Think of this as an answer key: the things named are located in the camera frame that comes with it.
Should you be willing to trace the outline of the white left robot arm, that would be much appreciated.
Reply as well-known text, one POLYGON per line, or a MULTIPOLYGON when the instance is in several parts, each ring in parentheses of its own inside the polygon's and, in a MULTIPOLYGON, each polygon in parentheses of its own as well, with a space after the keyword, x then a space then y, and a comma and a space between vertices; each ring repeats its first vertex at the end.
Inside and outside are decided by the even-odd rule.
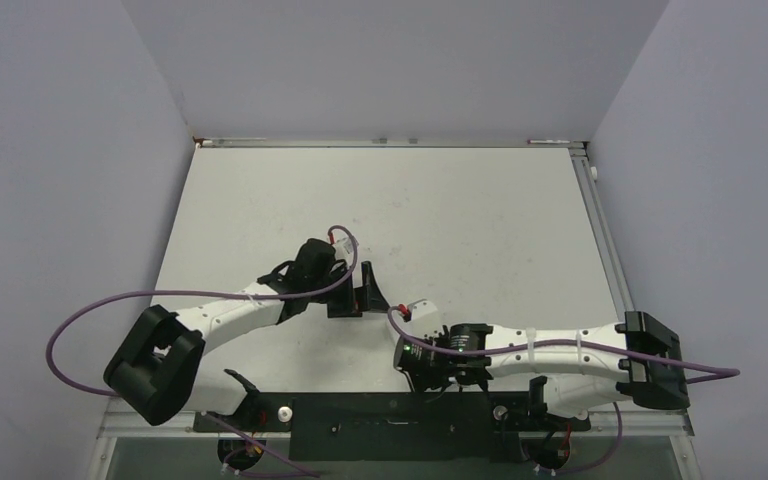
POLYGON ((257 388, 237 371, 202 372, 205 356, 256 329, 280 325, 322 304, 330 318, 384 313, 389 304, 371 262, 359 259, 348 238, 311 238, 296 257, 230 299, 170 311, 146 308, 112 359, 103 379, 148 424, 184 410, 210 411, 234 430, 256 421, 257 388))

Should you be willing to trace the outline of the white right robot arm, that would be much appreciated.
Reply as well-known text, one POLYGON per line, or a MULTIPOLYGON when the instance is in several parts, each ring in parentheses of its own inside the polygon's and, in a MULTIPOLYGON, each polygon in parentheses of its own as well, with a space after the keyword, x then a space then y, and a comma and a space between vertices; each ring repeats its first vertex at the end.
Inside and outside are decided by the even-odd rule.
POLYGON ((622 321, 572 330, 481 323, 445 327, 435 307, 393 307, 394 367, 412 390, 451 385, 487 392, 491 381, 529 376, 527 419, 549 428, 604 404, 632 401, 651 410, 690 405, 679 336, 655 317, 627 311, 622 321))

